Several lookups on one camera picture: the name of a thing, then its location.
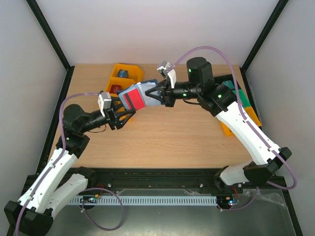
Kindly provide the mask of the red credit card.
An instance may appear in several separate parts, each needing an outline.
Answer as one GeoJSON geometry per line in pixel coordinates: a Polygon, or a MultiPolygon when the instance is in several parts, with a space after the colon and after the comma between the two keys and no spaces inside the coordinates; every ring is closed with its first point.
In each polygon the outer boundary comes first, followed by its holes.
{"type": "Polygon", "coordinates": [[[141,93],[137,88],[124,91],[121,94],[121,101],[126,110],[141,110],[146,106],[141,93]]]}

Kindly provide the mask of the blue leather card holder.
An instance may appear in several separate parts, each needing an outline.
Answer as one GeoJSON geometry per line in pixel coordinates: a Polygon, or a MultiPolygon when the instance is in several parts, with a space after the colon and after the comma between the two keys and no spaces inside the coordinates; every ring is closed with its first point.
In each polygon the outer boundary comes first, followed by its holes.
{"type": "Polygon", "coordinates": [[[138,89],[139,92],[141,93],[141,96],[142,96],[144,102],[145,102],[145,91],[147,91],[149,89],[152,89],[152,88],[154,88],[157,85],[158,85],[158,81],[156,79],[138,82],[138,83],[136,83],[134,85],[131,85],[130,87],[128,87],[128,88],[118,92],[118,96],[119,96],[119,98],[121,100],[121,94],[124,91],[129,91],[131,89],[138,89]]]}

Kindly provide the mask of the yellow three-compartment bin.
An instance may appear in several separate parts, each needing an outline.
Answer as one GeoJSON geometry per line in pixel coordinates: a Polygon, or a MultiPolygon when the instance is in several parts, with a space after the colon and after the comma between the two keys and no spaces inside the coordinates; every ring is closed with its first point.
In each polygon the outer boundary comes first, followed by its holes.
{"type": "Polygon", "coordinates": [[[109,77],[109,81],[106,86],[106,92],[109,92],[111,96],[118,97],[118,90],[112,90],[112,86],[119,86],[120,90],[124,90],[133,84],[141,82],[144,77],[144,71],[137,65],[121,64],[117,63],[109,77]],[[120,70],[127,71],[127,77],[119,77],[118,73],[120,70]]]}

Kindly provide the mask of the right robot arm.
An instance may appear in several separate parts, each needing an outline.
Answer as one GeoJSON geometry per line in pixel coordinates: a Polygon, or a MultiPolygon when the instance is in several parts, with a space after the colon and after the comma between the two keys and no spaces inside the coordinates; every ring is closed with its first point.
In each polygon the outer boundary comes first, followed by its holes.
{"type": "Polygon", "coordinates": [[[241,182],[259,187],[270,184],[271,177],[292,152],[272,142],[245,112],[236,94],[229,87],[216,83],[211,64],[203,57],[189,59],[187,82],[178,82],[175,70],[166,61],[157,70],[164,79],[145,92],[148,97],[166,107],[173,107],[177,99],[196,99],[199,106],[233,132],[252,158],[244,164],[223,167],[216,175],[215,188],[224,193],[241,182]]]}

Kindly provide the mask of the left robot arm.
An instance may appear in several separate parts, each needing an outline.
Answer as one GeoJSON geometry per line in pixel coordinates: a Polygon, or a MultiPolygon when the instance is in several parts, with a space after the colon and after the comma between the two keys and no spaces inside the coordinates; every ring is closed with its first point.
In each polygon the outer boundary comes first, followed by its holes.
{"type": "Polygon", "coordinates": [[[60,211],[77,194],[92,187],[95,172],[80,167],[64,183],[64,175],[78,161],[90,141],[85,134],[103,125],[121,129],[135,114],[135,108],[122,110],[123,104],[108,93],[98,94],[99,109],[87,113],[78,104],[61,104],[61,136],[52,157],[29,189],[18,201],[9,201],[4,212],[15,234],[44,236],[60,211]]]}

